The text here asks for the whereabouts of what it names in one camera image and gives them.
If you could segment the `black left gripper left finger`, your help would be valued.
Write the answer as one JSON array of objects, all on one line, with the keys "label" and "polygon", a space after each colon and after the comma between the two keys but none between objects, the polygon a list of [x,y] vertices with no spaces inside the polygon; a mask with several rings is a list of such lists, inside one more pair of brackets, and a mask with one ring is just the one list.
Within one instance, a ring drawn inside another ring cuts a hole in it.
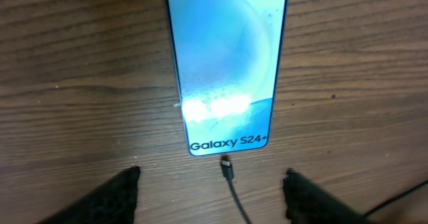
[{"label": "black left gripper left finger", "polygon": [[124,169],[69,207],[37,224],[133,224],[139,166]]}]

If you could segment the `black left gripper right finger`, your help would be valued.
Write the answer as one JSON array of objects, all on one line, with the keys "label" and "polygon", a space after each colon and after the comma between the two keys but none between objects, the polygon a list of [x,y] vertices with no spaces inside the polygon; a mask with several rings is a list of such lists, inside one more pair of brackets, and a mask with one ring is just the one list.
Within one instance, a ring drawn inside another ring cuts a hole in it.
[{"label": "black left gripper right finger", "polygon": [[294,169],[286,171],[283,192],[291,224],[373,224]]}]

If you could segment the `blue Samsung Galaxy smartphone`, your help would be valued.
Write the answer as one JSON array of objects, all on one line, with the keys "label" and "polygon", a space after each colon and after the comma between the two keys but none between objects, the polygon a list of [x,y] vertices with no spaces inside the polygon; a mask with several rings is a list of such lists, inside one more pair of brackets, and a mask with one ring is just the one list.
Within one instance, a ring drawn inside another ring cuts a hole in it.
[{"label": "blue Samsung Galaxy smartphone", "polygon": [[193,156],[270,139],[288,0],[166,0],[187,148]]}]

